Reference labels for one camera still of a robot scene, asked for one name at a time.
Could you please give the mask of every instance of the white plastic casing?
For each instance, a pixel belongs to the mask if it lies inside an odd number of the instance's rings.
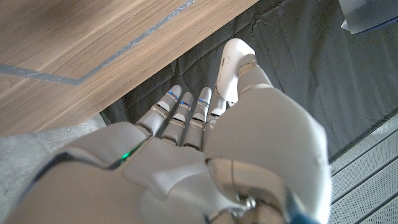
[[[216,87],[220,96],[228,102],[238,101],[238,63],[247,54],[254,54],[254,50],[238,38],[231,39],[224,47]]]

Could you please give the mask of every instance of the ventilated metal panel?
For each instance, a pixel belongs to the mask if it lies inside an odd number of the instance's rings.
[[[331,178],[332,201],[347,194],[397,156],[398,132],[395,132]]]
[[[385,206],[367,217],[361,224],[398,223],[398,197],[392,199]]]
[[[373,175],[330,207],[329,223],[360,222],[398,193],[398,160]]]
[[[398,129],[398,115],[395,115],[389,121],[384,123],[380,128],[377,128],[369,136],[360,141],[357,145],[352,147],[349,151],[344,153],[335,162],[331,164],[333,174],[339,172],[347,164],[354,161],[359,156],[363,155],[366,151],[370,150],[379,142],[383,141],[386,137],[394,133]]]

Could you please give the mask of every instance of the concrete floor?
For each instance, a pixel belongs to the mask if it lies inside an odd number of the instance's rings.
[[[46,156],[102,127],[105,123],[97,114],[77,126],[0,138],[0,223],[5,220],[23,181]]]

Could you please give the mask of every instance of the robotic hand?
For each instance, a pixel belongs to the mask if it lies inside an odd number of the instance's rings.
[[[190,121],[193,96],[181,94],[173,86],[135,125],[57,151],[6,223],[327,222],[325,131],[273,88],[253,49],[226,44],[213,96],[201,91]]]

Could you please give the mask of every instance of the wood grain surface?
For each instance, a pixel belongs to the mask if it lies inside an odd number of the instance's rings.
[[[256,1],[197,0],[77,86],[0,73],[0,136],[86,121]],[[185,1],[39,2],[0,2],[0,63],[80,78]]]

